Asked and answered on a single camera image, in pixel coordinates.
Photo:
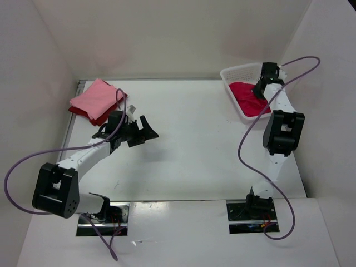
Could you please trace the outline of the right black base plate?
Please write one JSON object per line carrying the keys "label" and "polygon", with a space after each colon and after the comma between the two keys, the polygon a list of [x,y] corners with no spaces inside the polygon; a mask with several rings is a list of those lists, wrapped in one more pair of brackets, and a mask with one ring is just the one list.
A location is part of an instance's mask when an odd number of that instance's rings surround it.
{"label": "right black base plate", "polygon": [[241,200],[227,201],[226,208],[230,234],[263,233],[266,226],[267,233],[280,231],[274,204],[267,210],[247,208]]}

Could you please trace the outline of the white plastic basket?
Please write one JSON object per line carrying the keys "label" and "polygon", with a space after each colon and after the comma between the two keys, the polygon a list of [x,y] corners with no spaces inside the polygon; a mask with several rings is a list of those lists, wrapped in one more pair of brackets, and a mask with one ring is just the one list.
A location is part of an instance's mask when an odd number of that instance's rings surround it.
{"label": "white plastic basket", "polygon": [[244,123],[257,118],[285,79],[285,73],[274,62],[248,63],[226,68],[220,72],[220,76]]}

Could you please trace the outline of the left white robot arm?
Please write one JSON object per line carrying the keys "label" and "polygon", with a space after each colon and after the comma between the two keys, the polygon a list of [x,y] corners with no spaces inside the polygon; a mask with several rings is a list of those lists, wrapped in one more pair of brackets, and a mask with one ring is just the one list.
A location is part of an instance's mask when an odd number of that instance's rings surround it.
{"label": "left white robot arm", "polygon": [[151,128],[144,115],[142,128],[131,114],[113,111],[107,123],[92,135],[84,149],[55,164],[46,163],[39,170],[32,199],[35,209],[68,219],[80,203],[79,182],[97,163],[110,156],[123,142],[129,147],[156,139],[159,135]]}

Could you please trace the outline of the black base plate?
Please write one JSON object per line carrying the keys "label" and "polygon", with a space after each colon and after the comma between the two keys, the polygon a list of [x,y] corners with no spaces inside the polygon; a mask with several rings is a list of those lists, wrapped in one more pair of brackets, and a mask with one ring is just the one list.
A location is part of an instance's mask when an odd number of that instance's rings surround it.
{"label": "black base plate", "polygon": [[227,201],[226,208],[230,234],[263,233],[266,226],[267,233],[280,231],[274,204],[267,210],[247,208],[241,200]]}
{"label": "black base plate", "polygon": [[[87,216],[102,236],[112,236],[119,229],[119,236],[127,236],[130,203],[111,202],[107,208],[105,212],[99,211],[94,214],[87,214]],[[77,224],[76,236],[97,236],[97,233],[88,221],[80,217]]]}

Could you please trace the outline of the light pink t-shirt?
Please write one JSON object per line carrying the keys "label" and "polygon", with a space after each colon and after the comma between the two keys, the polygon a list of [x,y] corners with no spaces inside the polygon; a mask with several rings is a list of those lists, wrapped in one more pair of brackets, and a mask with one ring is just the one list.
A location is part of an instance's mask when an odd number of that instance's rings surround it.
{"label": "light pink t-shirt", "polygon": [[123,101],[123,93],[97,78],[82,94],[70,100],[69,112],[86,117],[93,125],[102,125],[108,114],[117,108],[117,102]]}

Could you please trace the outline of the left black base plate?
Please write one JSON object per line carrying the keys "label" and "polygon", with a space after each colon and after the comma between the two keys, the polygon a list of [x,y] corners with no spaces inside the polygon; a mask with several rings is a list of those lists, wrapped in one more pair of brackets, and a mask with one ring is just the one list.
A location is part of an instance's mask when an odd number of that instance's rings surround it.
{"label": "left black base plate", "polygon": [[[111,202],[107,208],[105,212],[99,211],[94,214],[87,214],[87,216],[102,236],[112,236],[119,229],[119,236],[127,236],[130,203]],[[77,224],[76,236],[97,236],[97,233],[88,221],[80,217]]]}

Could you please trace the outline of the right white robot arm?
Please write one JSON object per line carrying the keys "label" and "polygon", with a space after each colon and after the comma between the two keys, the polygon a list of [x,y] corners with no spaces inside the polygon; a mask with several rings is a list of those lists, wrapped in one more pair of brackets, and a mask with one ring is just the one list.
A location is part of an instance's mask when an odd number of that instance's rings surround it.
{"label": "right white robot arm", "polygon": [[[286,74],[276,63],[265,62],[261,67],[260,80],[253,88],[253,94],[260,99],[270,101],[271,115],[263,134],[266,169],[263,173],[276,182],[287,157],[299,144],[305,116],[291,105],[282,86]],[[273,204],[273,186],[263,180],[251,187],[246,196],[246,213],[257,220],[267,217]]]}

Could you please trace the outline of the dark red t-shirt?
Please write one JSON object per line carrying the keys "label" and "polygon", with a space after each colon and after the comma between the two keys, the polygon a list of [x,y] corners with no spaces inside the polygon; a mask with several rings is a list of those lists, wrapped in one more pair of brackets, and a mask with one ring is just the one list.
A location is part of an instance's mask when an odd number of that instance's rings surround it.
{"label": "dark red t-shirt", "polygon": [[85,92],[70,100],[69,111],[87,117],[94,126],[101,126],[109,113],[117,109],[116,90],[105,92]]}

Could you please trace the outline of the magenta t-shirt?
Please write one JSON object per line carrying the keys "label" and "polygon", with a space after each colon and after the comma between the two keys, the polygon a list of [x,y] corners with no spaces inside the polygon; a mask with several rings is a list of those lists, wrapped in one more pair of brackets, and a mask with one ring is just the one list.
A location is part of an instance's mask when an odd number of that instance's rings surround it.
{"label": "magenta t-shirt", "polygon": [[268,103],[267,100],[261,100],[254,96],[252,93],[253,87],[253,84],[243,82],[229,84],[231,92],[246,117],[259,115]]}

